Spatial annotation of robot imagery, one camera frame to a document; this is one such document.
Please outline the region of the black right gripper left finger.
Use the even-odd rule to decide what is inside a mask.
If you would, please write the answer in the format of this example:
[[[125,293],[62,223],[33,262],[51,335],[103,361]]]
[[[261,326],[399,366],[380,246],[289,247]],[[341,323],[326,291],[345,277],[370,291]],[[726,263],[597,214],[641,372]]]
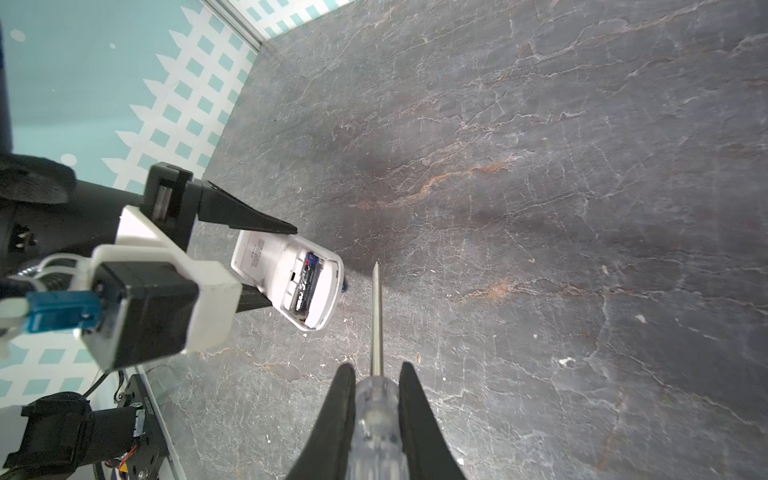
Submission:
[[[356,374],[341,364],[310,436],[286,478],[344,480],[355,425]]]

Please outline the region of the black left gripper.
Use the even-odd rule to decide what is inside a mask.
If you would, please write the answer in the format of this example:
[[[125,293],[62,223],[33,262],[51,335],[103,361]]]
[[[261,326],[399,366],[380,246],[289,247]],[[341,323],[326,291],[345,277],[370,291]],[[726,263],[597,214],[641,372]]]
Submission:
[[[195,221],[245,231],[298,233],[295,225],[260,212],[213,182],[196,180],[191,171],[165,162],[150,168],[140,211],[184,251]],[[258,288],[242,285],[237,313],[271,306]]]

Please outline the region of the clear handle screwdriver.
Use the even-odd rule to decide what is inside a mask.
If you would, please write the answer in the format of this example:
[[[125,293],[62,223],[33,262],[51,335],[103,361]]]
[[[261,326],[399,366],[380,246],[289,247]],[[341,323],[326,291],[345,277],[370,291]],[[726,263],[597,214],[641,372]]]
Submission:
[[[355,391],[355,425],[347,463],[349,479],[396,480],[409,477],[399,425],[396,382],[384,375],[380,265],[372,272],[370,375]]]

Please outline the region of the white remote control back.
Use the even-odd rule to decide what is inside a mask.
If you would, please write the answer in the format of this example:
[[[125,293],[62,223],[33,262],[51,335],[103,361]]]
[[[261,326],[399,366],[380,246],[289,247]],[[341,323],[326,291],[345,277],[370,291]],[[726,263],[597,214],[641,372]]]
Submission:
[[[308,315],[294,311],[296,289],[308,252],[319,259]],[[336,253],[299,235],[241,231],[231,267],[249,285],[258,288],[272,306],[298,329],[309,332],[325,327],[344,290],[344,263]]]

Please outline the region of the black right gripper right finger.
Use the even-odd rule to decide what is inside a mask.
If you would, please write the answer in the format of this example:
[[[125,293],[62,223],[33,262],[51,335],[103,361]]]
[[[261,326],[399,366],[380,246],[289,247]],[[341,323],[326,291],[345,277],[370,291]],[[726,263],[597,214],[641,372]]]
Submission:
[[[399,426],[409,477],[464,480],[412,363],[402,364],[398,385]]]

